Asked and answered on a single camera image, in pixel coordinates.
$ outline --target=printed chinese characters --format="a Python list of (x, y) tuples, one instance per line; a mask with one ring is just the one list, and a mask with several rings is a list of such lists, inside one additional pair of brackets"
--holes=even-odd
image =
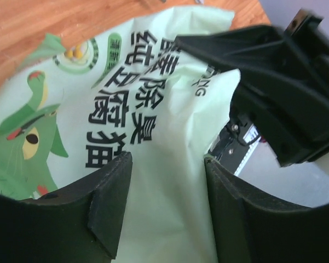
[(88, 162), (85, 164), (85, 167), (87, 168), (101, 168), (110, 162), (113, 157), (120, 155), (123, 146), (125, 145), (123, 141), (126, 138), (125, 133), (121, 135), (111, 133), (110, 138), (102, 131), (99, 131), (97, 134), (99, 135), (99, 138), (93, 137), (91, 131), (86, 134), (88, 142), (97, 144), (86, 146), (86, 149), (88, 150)]
[(165, 79), (140, 78), (139, 81), (143, 81), (143, 86), (135, 95), (135, 99), (139, 101), (136, 108), (156, 108), (163, 100), (161, 91), (165, 88)]
[(148, 30), (143, 33), (132, 33), (131, 46), (135, 45), (134, 51), (126, 56), (125, 64), (140, 63), (149, 66), (154, 59), (152, 49), (156, 43), (157, 39)]
[(142, 116), (142, 113), (133, 113), (132, 121), (135, 126), (135, 130), (131, 136), (130, 144), (134, 144), (137, 138), (137, 143), (140, 144), (142, 141), (152, 141), (152, 131), (155, 127), (156, 116)]
[(161, 56), (145, 73), (160, 70), (160, 75), (165, 73), (171, 75), (174, 72), (175, 67), (178, 65), (178, 61), (178, 56), (173, 56), (171, 53), (165, 54)]
[(105, 84), (105, 87), (109, 87), (112, 83), (117, 85), (118, 87), (123, 87), (128, 84), (133, 83), (136, 81), (140, 73), (125, 73), (123, 72), (125, 70), (125, 67), (120, 67), (119, 70), (116, 71), (116, 73), (107, 81)]
[(162, 38), (160, 42), (160, 52), (158, 56), (162, 56), (163, 53), (170, 51), (180, 53), (181, 49), (174, 45), (174, 41)]
[(107, 124), (114, 123), (125, 127), (125, 115), (129, 111), (128, 90), (119, 92), (107, 92), (101, 90), (100, 96), (95, 98), (95, 111), (89, 115), (89, 123)]
[(107, 73), (118, 63), (120, 56), (120, 43), (121, 38), (111, 38), (109, 39), (109, 51), (107, 57)]

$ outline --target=green cartoon cat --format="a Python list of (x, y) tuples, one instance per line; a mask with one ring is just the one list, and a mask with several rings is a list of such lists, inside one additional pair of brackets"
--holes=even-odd
[(0, 193), (14, 199), (56, 190), (49, 153), (68, 157), (56, 124), (59, 105), (43, 107), (48, 93), (44, 72), (32, 72), (27, 82), (32, 97), (0, 125)]

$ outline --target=wooden surface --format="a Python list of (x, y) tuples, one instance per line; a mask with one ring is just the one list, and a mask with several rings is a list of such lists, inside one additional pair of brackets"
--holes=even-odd
[[(0, 0), (0, 86), (45, 33), (60, 36), (69, 48), (135, 16), (181, 4), (194, 0)], [(234, 10), (232, 28), (269, 23), (258, 0), (205, 0), (205, 5)]]

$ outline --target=cat litter bag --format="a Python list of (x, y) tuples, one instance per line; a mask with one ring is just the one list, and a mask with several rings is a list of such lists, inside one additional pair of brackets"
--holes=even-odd
[(228, 30), (233, 15), (170, 8), (20, 70), (0, 90), (0, 194), (39, 198), (130, 151), (114, 262), (217, 262), (203, 156), (228, 122), (240, 73), (172, 42)]

